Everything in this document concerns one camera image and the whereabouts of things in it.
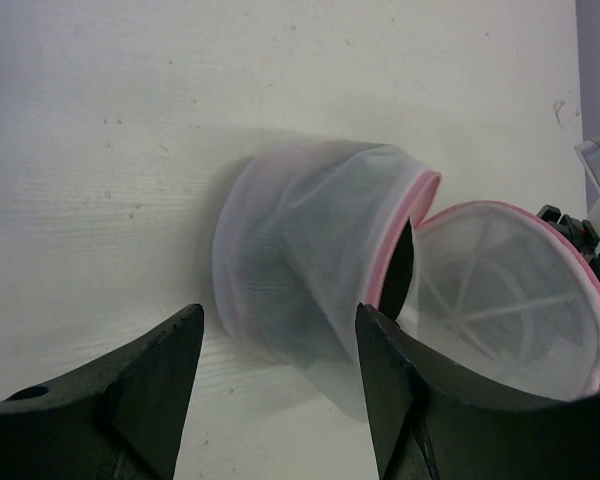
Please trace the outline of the white mesh laundry bag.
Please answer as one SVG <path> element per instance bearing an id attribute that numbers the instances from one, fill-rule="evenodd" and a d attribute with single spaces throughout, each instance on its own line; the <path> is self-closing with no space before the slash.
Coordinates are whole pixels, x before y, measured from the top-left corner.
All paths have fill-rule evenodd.
<path id="1" fill-rule="evenodd" d="M 362 304 L 505 386 L 562 401 L 600 393 L 600 281 L 582 254 L 511 204 L 431 214 L 440 181 L 390 144 L 326 141 L 253 157 L 212 243 L 226 331 L 360 421 Z"/>

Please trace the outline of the black bra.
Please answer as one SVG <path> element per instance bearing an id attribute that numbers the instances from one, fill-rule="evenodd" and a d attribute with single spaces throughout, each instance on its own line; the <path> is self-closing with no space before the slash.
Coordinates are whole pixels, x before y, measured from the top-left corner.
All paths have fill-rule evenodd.
<path id="1" fill-rule="evenodd" d="M 405 304 L 413 269 L 413 235 L 411 223 L 407 221 L 393 250 L 379 302 L 379 311 L 394 323 Z"/>

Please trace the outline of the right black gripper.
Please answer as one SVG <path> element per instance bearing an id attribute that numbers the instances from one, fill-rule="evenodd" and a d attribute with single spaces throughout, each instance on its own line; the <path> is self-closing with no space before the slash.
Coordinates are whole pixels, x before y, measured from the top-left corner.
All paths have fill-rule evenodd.
<path id="1" fill-rule="evenodd" d="M 544 205 L 537 216 L 561 233 L 581 254 L 600 281 L 600 253 L 595 248 L 600 243 L 595 228 L 589 220 L 577 220 L 552 205 Z"/>

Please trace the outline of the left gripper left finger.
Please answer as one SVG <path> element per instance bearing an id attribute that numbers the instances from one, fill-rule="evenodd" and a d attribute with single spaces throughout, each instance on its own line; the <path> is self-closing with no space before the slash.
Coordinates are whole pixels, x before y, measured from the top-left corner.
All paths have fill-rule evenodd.
<path id="1" fill-rule="evenodd" d="M 201 353 L 204 311 L 0 401 L 0 479 L 171 479 Z"/>

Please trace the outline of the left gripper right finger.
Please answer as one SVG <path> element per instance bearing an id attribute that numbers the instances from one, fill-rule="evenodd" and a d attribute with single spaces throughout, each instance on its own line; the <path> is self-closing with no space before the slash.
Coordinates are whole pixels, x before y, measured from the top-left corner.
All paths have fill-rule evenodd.
<path id="1" fill-rule="evenodd" d="M 369 428 L 382 479 L 600 479 L 600 394 L 564 402 L 483 377 L 356 312 Z"/>

